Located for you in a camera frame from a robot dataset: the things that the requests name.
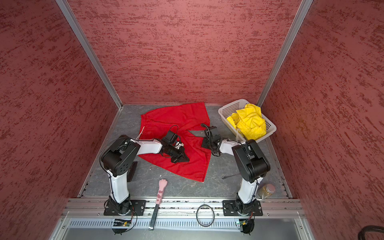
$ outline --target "black wire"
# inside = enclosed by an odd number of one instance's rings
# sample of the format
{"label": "black wire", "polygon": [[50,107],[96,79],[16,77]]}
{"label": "black wire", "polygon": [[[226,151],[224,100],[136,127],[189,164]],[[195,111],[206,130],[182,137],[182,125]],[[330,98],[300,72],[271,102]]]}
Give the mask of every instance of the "black wire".
{"label": "black wire", "polygon": [[215,156],[215,157],[220,157],[220,151],[219,151],[219,150],[220,150],[220,146],[221,146],[221,143],[223,142],[223,139],[224,139],[224,138],[221,138],[221,139],[220,139],[220,142],[218,143],[217,148],[216,148],[216,147],[213,146],[213,144],[212,144],[212,133],[211,133],[211,131],[209,130],[209,127],[208,127],[206,124],[204,124],[204,123],[200,124],[200,126],[206,128],[206,129],[204,130],[204,133],[205,133],[205,136],[208,138],[209,149],[211,150],[212,155]]}
{"label": "black wire", "polygon": [[252,215],[253,215],[253,209],[251,209],[251,215],[249,216],[249,218],[247,219],[247,221],[245,223],[248,223],[248,221],[252,218]]}
{"label": "black wire", "polygon": [[229,138],[225,138],[225,139],[223,139],[223,140],[227,140],[228,142],[237,142],[237,143],[241,144],[241,142],[239,142],[239,141],[235,141],[235,140],[231,140],[231,139],[229,139]]}
{"label": "black wire", "polygon": [[[210,209],[210,210],[212,211],[213,219],[212,219],[212,222],[210,222],[210,223],[208,223],[208,224],[203,224],[202,222],[200,222],[199,217],[197,216],[197,214],[199,213],[200,209],[203,208],[203,207],[207,207],[208,209]],[[214,223],[214,221],[215,221],[215,212],[214,212],[214,210],[211,208],[210,205],[203,204],[203,205],[199,206],[199,208],[196,210],[196,220],[197,220],[197,223],[200,224],[202,227],[209,227],[209,226],[211,226],[212,223]]]}
{"label": "black wire", "polygon": [[176,135],[177,135],[177,131],[179,130],[179,126],[178,126],[178,125],[173,125],[172,127],[170,127],[170,128],[169,128],[169,131],[170,131],[170,129],[173,128],[174,126],[177,127],[177,129],[176,129]]}
{"label": "black wire", "polygon": [[116,150],[119,150],[120,148],[125,147],[125,146],[128,146],[128,144],[120,145]]}
{"label": "black wire", "polygon": [[134,228],[134,227],[136,226],[136,223],[137,223],[137,213],[136,213],[135,209],[133,208],[133,206],[132,206],[132,210],[133,210],[133,212],[136,214],[136,221],[135,221],[135,224],[134,224],[130,229],[127,229],[127,230],[125,230],[125,231],[123,231],[123,232],[121,232],[121,233],[128,232],[128,231],[132,230],[132,228]]}
{"label": "black wire", "polygon": [[375,226],[375,225],[365,226],[358,233],[358,240],[366,240],[365,239],[365,233],[366,232],[380,232],[380,233],[384,233],[384,227]]}
{"label": "black wire", "polygon": [[136,140],[136,139],[134,139],[135,141],[141,141],[141,142],[152,142],[153,140],[155,140],[154,138],[152,138],[151,140],[141,140],[141,139],[139,139],[139,140]]}

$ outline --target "gray floor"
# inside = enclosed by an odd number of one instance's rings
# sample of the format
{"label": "gray floor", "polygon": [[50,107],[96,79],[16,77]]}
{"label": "gray floor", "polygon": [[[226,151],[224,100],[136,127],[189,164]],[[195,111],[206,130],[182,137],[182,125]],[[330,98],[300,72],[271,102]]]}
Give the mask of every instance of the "gray floor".
{"label": "gray floor", "polygon": [[[163,107],[161,105],[125,105],[120,118],[113,130],[110,139],[116,139],[125,134],[136,138],[139,135],[141,117],[146,112]],[[212,126],[216,126],[222,137],[235,139],[232,132],[221,121],[218,114],[219,106],[206,106]],[[203,136],[203,132],[193,132],[196,136]],[[275,162],[268,150],[267,144],[262,141],[260,148],[266,155],[271,165],[271,170],[261,182],[261,185],[271,183],[276,187],[273,198],[287,198],[286,192],[282,190],[283,184],[277,171]],[[233,156],[222,154],[220,157],[211,157],[207,175],[204,182],[197,182],[183,178],[168,172],[158,166],[152,165],[140,157],[133,180],[128,183],[128,189],[132,197],[155,197],[157,194],[159,180],[165,178],[168,185],[164,191],[164,197],[219,197],[234,198],[240,188],[241,176]],[[235,176],[222,179],[223,176]],[[110,187],[107,174],[99,165],[90,176],[88,185],[83,193],[84,196],[108,196]]]}

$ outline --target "red cloth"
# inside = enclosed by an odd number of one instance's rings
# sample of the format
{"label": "red cloth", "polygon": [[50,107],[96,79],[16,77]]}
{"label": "red cloth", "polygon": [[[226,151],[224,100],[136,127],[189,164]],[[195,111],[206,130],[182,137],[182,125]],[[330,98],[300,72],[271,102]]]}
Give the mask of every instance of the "red cloth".
{"label": "red cloth", "polygon": [[204,182],[211,151],[201,147],[202,137],[196,137],[189,132],[189,130],[204,130],[200,126],[201,123],[209,126],[209,117],[204,103],[159,108],[141,115],[140,130],[145,128],[140,139],[162,139],[172,125],[177,125],[179,127],[177,134],[184,143],[189,162],[171,163],[169,158],[162,157],[160,154],[141,154],[140,157],[182,177]]}

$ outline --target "white basket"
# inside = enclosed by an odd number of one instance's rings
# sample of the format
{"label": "white basket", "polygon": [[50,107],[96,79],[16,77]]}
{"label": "white basket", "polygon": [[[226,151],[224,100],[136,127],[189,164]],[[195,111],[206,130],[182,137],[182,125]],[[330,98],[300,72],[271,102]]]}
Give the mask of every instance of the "white basket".
{"label": "white basket", "polygon": [[[240,134],[237,134],[236,129],[232,127],[232,125],[228,122],[227,117],[231,116],[232,113],[234,113],[236,110],[243,109],[248,103],[249,102],[245,99],[239,99],[218,109],[218,113],[220,114],[223,123],[233,132],[235,136],[240,138],[240,141],[246,141],[246,139]],[[256,142],[263,141],[267,137],[271,136],[272,133],[274,133],[277,129],[276,125],[274,125],[266,116],[264,116],[264,114],[262,114],[262,117],[265,119],[266,123],[266,134],[257,139]]]}

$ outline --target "coiled black cable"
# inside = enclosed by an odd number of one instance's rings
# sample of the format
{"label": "coiled black cable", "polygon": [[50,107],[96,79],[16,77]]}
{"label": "coiled black cable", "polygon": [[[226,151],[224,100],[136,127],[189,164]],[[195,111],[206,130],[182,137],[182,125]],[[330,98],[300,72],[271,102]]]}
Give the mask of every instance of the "coiled black cable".
{"label": "coiled black cable", "polygon": [[[208,208],[208,209],[210,209],[210,210],[212,211],[213,219],[212,219],[212,221],[209,222],[208,224],[204,224],[204,223],[200,222],[200,219],[199,219],[199,217],[198,217],[198,215],[197,215],[197,214],[199,213],[200,209],[202,209],[203,207],[206,207],[206,208]],[[202,226],[202,227],[209,227],[209,226],[211,226],[212,223],[214,223],[214,221],[215,221],[215,212],[214,212],[214,210],[211,208],[210,205],[203,204],[203,205],[199,206],[199,208],[196,210],[196,220],[197,220],[197,223],[200,224],[200,226]]]}
{"label": "coiled black cable", "polygon": [[365,226],[358,233],[358,240],[365,240],[365,233],[366,232],[380,232],[380,233],[384,233],[384,227],[375,226],[375,225]]}

